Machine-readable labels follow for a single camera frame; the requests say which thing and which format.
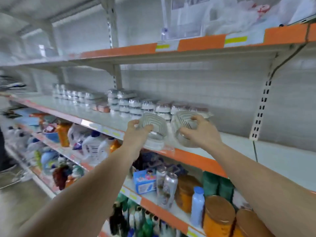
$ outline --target light blue bottle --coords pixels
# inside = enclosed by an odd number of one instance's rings
[[[202,187],[194,187],[194,195],[192,196],[191,223],[195,227],[202,226],[202,214],[204,208],[204,190]]]

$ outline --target floor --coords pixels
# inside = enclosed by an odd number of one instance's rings
[[[18,173],[20,167],[12,172]],[[13,175],[0,174],[0,188],[10,184]],[[33,181],[17,183],[0,190],[0,236],[6,237],[43,207],[50,198]]]

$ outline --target brown lid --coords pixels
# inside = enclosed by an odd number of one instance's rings
[[[213,195],[205,199],[205,213],[220,224],[232,224],[235,209],[225,198]]]
[[[236,220],[244,237],[274,237],[257,214],[251,210],[240,209],[236,214]]]
[[[193,195],[194,194],[194,187],[200,186],[202,187],[202,184],[192,175],[180,175],[178,177],[178,187],[180,188],[180,191],[183,191],[187,195]]]

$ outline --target silver can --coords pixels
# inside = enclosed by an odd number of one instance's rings
[[[174,200],[174,194],[178,185],[178,177],[176,174],[168,173],[163,183],[163,197],[160,207],[169,210]]]
[[[167,175],[167,168],[165,166],[158,166],[156,171],[156,185],[157,185],[157,204],[160,205],[163,197],[163,183]]]

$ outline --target blue bowl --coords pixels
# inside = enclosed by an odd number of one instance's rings
[[[54,133],[45,133],[45,136],[50,139],[51,141],[55,142],[55,143],[59,143],[60,140],[59,140],[59,137],[58,137],[58,133],[57,132],[54,132]]]

